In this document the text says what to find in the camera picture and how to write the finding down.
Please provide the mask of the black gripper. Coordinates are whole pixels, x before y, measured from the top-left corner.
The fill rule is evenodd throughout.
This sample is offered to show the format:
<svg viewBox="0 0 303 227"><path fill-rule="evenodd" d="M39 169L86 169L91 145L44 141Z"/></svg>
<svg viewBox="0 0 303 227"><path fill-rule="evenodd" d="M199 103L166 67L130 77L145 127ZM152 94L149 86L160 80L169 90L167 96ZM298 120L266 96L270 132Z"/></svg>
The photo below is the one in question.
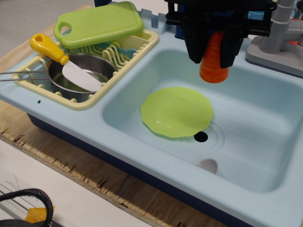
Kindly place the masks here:
<svg viewBox="0 0 303 227"><path fill-rule="evenodd" d="M248 35L269 36L272 0L168 0L167 23L181 27L190 60L200 63L211 33L222 31L220 66L229 68Z"/></svg>

